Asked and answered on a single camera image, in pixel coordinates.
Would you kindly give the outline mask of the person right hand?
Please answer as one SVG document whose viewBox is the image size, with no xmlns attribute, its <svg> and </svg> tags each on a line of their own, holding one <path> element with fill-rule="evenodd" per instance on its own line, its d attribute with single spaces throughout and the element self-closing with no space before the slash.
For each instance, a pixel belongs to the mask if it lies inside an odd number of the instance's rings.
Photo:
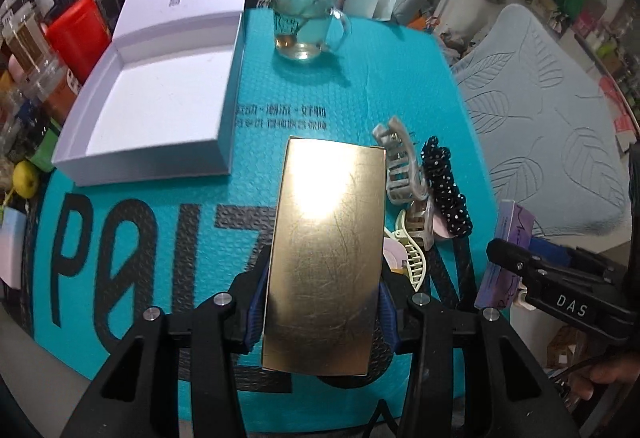
<svg viewBox="0 0 640 438">
<path fill-rule="evenodd" d="M 608 362 L 587 366 L 570 375 L 570 393 L 578 399 L 590 400 L 594 386 L 634 384 L 639 372 L 640 361 L 637 356 L 617 357 Z"/>
</svg>

